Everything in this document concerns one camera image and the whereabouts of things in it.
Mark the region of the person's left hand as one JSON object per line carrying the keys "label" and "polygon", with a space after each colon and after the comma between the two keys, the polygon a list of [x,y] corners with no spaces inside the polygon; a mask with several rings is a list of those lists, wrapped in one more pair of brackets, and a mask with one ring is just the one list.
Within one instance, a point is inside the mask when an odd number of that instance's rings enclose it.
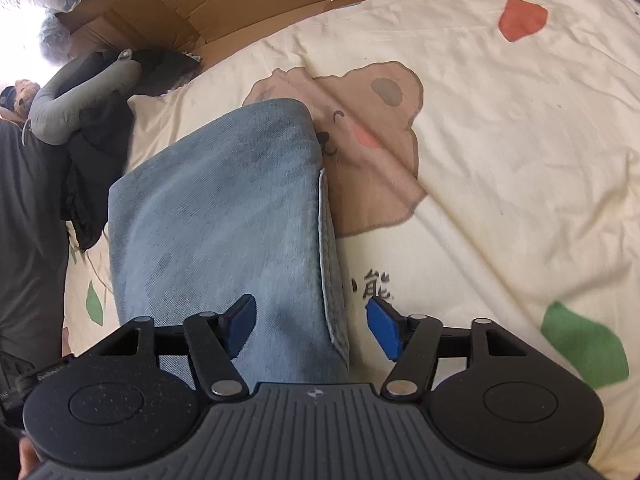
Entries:
{"label": "person's left hand", "polygon": [[18,442],[18,450],[20,451],[21,470],[17,479],[25,480],[38,467],[40,458],[32,442],[27,438],[21,438],[20,442]]}

